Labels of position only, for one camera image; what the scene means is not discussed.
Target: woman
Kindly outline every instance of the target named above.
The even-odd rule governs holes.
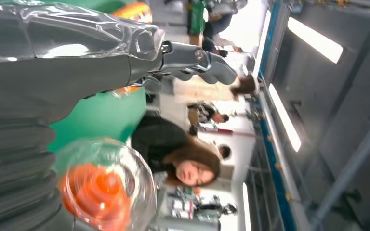
[[[153,173],[166,171],[166,184],[204,186],[220,173],[220,154],[213,145],[188,136],[179,126],[158,116],[145,116],[131,145]]]

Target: black top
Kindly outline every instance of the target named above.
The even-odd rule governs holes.
[[[199,123],[208,123],[213,115],[217,113],[215,107],[207,103],[190,103],[188,108],[197,109],[199,113]]]
[[[151,171],[163,172],[173,168],[162,160],[173,150],[186,144],[186,132],[176,124],[158,116],[146,115],[131,137],[131,146],[148,163]]]
[[[203,35],[209,38],[221,33],[229,27],[230,21],[232,21],[232,14],[224,14],[218,21],[207,22],[205,24],[205,29],[203,30]]]

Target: plastic wrap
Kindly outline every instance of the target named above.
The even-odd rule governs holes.
[[[64,206],[104,231],[142,231],[155,215],[152,173],[134,149],[114,139],[81,139],[57,153]]]
[[[129,55],[154,60],[164,37],[155,25],[63,3],[0,4],[0,62]]]

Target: orange object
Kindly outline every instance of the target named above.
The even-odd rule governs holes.
[[[199,196],[200,195],[200,189],[199,188],[194,188],[193,191],[194,191],[194,194],[196,196]]]
[[[130,223],[131,200],[121,177],[105,167],[85,164],[59,180],[67,210],[104,231],[123,231]]]
[[[118,93],[118,94],[128,95],[128,94],[130,94],[131,92],[138,91],[139,89],[140,89],[140,87],[127,86],[127,87],[123,87],[123,88],[120,88],[120,89],[114,90],[114,92],[115,92],[115,93]]]
[[[115,11],[113,15],[143,23],[152,23],[151,8],[143,2],[130,3],[118,11]]]

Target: fluorescent light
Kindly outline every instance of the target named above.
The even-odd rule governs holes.
[[[243,183],[243,206],[245,210],[245,229],[247,231],[251,230],[251,224],[250,224],[248,189],[245,183]]]
[[[298,37],[312,46],[322,55],[333,61],[335,64],[343,53],[343,47],[324,35],[316,32],[308,26],[290,17],[287,27]]]
[[[271,12],[267,11],[266,18],[264,19],[264,23],[263,23],[262,35],[260,36],[259,48],[258,48],[257,55],[256,55],[256,63],[254,65],[253,72],[252,72],[253,78],[257,78],[259,76],[260,64],[262,63],[264,44],[266,43],[266,37],[267,37],[267,32],[269,30],[271,16],[272,16]]]
[[[276,106],[277,112],[281,118],[281,122],[283,123],[284,129],[287,132],[287,136],[289,137],[290,143],[293,146],[293,149],[296,152],[298,152],[301,147],[301,141],[300,141],[299,135],[297,134],[297,131],[294,128],[293,123],[291,122],[289,115],[287,114],[287,111],[284,108],[283,103],[281,102],[281,99],[278,96],[277,91],[275,87],[273,86],[273,84],[270,84],[269,92]]]

